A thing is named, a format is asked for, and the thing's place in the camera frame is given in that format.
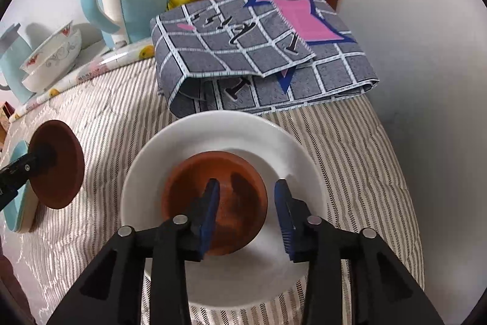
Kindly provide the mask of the pink square plate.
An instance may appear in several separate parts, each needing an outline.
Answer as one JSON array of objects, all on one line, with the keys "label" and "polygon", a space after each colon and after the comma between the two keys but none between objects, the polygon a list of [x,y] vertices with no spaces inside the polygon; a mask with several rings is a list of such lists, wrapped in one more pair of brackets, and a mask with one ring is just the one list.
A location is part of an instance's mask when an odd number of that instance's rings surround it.
[{"label": "pink square plate", "polygon": [[31,196],[26,202],[23,219],[23,226],[26,232],[29,232],[33,225],[38,204],[39,200],[36,195]]}]

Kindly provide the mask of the light blue thermos jug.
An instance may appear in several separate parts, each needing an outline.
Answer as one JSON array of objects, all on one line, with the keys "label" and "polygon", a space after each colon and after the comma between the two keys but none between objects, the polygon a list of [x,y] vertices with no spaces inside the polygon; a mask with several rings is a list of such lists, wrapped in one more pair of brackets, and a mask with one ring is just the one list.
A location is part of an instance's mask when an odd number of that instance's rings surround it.
[{"label": "light blue thermos jug", "polygon": [[1,36],[1,73],[6,81],[1,85],[1,91],[12,92],[16,99],[24,104],[34,96],[34,92],[22,84],[27,73],[21,69],[32,53],[32,48],[19,34],[20,27],[20,23],[12,24]]}]

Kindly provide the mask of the large white bowl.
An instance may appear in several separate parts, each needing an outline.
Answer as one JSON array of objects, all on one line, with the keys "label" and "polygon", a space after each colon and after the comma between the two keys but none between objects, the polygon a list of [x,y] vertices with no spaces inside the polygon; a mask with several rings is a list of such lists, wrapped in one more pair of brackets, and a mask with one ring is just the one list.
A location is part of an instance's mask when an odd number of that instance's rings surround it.
[{"label": "large white bowl", "polygon": [[81,44],[81,32],[76,29],[46,61],[22,79],[22,85],[34,93],[46,91],[73,67],[79,56]]}]

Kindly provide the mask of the fruit pattern table mat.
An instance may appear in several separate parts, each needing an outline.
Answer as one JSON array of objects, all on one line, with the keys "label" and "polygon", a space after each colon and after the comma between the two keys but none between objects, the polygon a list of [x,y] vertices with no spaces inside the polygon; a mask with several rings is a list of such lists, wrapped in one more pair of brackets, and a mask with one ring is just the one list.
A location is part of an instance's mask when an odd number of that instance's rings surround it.
[{"label": "fruit pattern table mat", "polygon": [[119,49],[97,55],[86,63],[77,63],[72,72],[62,77],[52,87],[42,94],[35,95],[25,105],[19,106],[8,119],[9,123],[21,119],[30,111],[36,109],[53,97],[62,92],[101,76],[107,72],[114,71],[124,66],[136,63],[154,56],[154,45],[151,38],[144,39],[135,44],[128,44]]}]

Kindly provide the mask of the small brown bowl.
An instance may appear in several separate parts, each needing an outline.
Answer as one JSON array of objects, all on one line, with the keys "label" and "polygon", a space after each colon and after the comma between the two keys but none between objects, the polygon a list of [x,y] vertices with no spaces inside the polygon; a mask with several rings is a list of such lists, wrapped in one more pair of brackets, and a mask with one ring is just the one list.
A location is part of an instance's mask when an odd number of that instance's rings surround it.
[{"label": "small brown bowl", "polygon": [[211,209],[213,225],[203,229],[206,253],[224,256],[247,246],[260,232],[268,212],[262,177],[242,157],[224,151],[193,155],[176,165],[164,182],[164,220],[183,214],[209,183],[218,188]]},{"label": "small brown bowl", "polygon": [[31,136],[28,154],[35,158],[29,182],[39,201],[50,209],[68,206],[84,178],[82,148],[71,128],[61,120],[44,122]]}]

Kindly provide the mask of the grey checked folded cloth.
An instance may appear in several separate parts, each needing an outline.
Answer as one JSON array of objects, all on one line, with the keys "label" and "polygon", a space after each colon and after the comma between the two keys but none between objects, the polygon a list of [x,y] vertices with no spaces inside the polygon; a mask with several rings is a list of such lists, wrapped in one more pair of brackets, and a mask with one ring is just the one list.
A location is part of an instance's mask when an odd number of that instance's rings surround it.
[{"label": "grey checked folded cloth", "polygon": [[379,81],[325,0],[202,0],[150,27],[159,93],[178,118],[262,115],[359,96]]}]

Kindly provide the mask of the blue patterned white bowl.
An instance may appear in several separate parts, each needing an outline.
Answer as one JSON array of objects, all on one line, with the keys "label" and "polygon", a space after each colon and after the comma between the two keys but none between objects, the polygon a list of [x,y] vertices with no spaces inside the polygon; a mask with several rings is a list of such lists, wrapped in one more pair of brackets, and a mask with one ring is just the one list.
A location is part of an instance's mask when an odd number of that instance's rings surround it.
[{"label": "blue patterned white bowl", "polygon": [[24,63],[20,66],[24,72],[31,74],[36,68],[41,66],[52,56],[59,47],[67,41],[72,33],[73,21],[65,24],[59,28],[55,33],[50,35],[42,44],[40,44],[29,57],[26,58]]}]

